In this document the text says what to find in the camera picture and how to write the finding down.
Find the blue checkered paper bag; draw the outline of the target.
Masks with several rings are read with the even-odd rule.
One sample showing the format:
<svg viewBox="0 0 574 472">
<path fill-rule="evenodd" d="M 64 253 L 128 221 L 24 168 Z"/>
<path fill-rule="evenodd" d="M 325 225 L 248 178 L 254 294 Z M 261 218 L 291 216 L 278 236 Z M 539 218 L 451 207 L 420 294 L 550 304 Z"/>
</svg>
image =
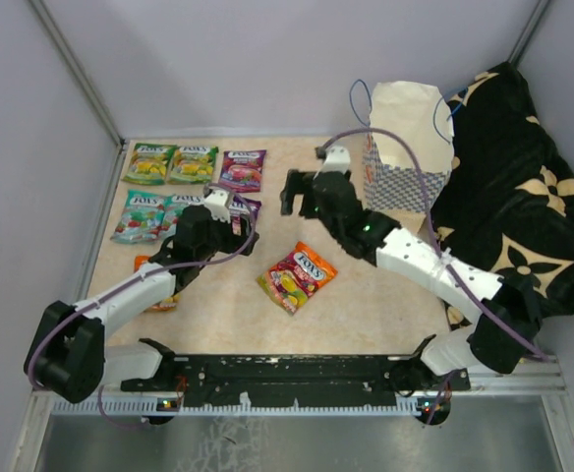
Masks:
<svg viewBox="0 0 574 472">
<path fill-rule="evenodd" d="M 379 83 L 365 123 L 373 129 L 362 157 L 367 206 L 418 233 L 453 171 L 455 132 L 445 96 L 422 83 Z"/>
</svg>

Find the fruits candy bag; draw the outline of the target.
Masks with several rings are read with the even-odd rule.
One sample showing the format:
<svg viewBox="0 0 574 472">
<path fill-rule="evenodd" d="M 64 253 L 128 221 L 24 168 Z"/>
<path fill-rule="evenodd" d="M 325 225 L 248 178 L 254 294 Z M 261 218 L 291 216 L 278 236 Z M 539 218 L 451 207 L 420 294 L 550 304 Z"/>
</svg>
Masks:
<svg viewBox="0 0 574 472">
<path fill-rule="evenodd" d="M 295 315 L 337 273 L 331 263 L 299 241 L 287 256 L 263 272 L 257 283 L 275 305 Z"/>
<path fill-rule="evenodd" d="M 144 264 L 148 262 L 149 256 L 138 255 L 134 259 L 134 271 L 138 271 Z M 178 306 L 180 295 L 174 294 L 167 297 L 152 306 L 148 307 L 144 311 L 146 313 L 159 313 L 159 312 L 171 312 L 175 310 Z"/>
</svg>

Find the green candy bag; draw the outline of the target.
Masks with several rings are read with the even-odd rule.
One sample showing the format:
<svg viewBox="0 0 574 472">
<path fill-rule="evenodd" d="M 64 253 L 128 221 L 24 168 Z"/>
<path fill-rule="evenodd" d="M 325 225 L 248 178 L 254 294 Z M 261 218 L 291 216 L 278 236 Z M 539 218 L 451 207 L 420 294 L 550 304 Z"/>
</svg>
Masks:
<svg viewBox="0 0 574 472">
<path fill-rule="evenodd" d="M 137 143 L 123 181 L 146 186 L 164 185 L 174 145 Z"/>
<path fill-rule="evenodd" d="M 174 185 L 196 185 L 211 182 L 218 151 L 218 147 L 177 147 L 170 161 L 166 182 Z"/>
</svg>

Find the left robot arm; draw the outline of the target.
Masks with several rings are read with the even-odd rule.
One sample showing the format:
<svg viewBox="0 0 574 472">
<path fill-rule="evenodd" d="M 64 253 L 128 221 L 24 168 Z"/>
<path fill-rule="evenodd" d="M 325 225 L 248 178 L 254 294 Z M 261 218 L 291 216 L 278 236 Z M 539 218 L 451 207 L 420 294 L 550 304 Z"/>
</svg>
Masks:
<svg viewBox="0 0 574 472">
<path fill-rule="evenodd" d="M 256 217 L 240 217 L 239 230 L 219 221 L 207 206 L 183 210 L 176 232 L 129 278 L 90 299 L 69 305 L 50 304 L 25 360 L 24 371 L 35 387 L 46 388 L 71 403 L 80 403 L 107 384 L 145 381 L 158 390 L 177 378 L 174 353 L 142 339 L 109 346 L 106 341 L 150 306 L 190 285 L 209 265 L 249 255 L 258 239 Z"/>
</svg>

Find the teal snack bag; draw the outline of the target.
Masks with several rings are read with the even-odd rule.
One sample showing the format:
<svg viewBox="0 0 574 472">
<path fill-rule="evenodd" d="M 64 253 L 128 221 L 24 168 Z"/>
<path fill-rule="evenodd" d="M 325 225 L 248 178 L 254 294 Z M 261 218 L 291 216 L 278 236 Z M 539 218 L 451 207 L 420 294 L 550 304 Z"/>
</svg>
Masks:
<svg viewBox="0 0 574 472">
<path fill-rule="evenodd" d="M 165 239 L 172 236 L 176 231 L 177 221 L 182 211 L 190 204 L 190 197 L 184 195 L 173 195 L 168 198 L 165 205 L 160 226 L 159 237 Z"/>
<path fill-rule="evenodd" d="M 123 244 L 152 243 L 158 239 L 167 198 L 129 190 L 111 240 Z"/>
</svg>

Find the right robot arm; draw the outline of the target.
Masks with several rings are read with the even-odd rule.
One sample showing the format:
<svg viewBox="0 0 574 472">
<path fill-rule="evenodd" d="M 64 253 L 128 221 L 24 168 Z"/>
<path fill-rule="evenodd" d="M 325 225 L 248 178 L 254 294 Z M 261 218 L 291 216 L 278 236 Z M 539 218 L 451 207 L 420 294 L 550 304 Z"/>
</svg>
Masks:
<svg viewBox="0 0 574 472">
<path fill-rule="evenodd" d="M 531 278 L 486 272 L 429 245 L 391 217 L 363 207 L 348 172 L 288 171 L 281 212 L 319 220 L 349 256 L 401 274 L 458 309 L 468 326 L 424 339 L 396 362 L 390 378 L 398 390 L 431 389 L 455 371 L 482 365 L 508 375 L 530 354 L 542 326 Z"/>
</svg>

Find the purple snack bag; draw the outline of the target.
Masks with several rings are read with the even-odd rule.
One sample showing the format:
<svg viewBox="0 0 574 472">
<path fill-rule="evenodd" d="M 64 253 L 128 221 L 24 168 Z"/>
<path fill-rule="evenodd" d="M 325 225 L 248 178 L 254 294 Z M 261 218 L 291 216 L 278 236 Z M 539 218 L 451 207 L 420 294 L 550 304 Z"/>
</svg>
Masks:
<svg viewBox="0 0 574 472">
<path fill-rule="evenodd" d="M 265 157 L 265 149 L 224 151 L 218 183 L 238 193 L 258 193 Z"/>
<path fill-rule="evenodd" d="M 257 200 L 235 198 L 229 205 L 231 221 L 241 223 L 241 220 L 246 220 L 248 222 L 258 220 L 261 206 L 262 203 Z"/>
</svg>

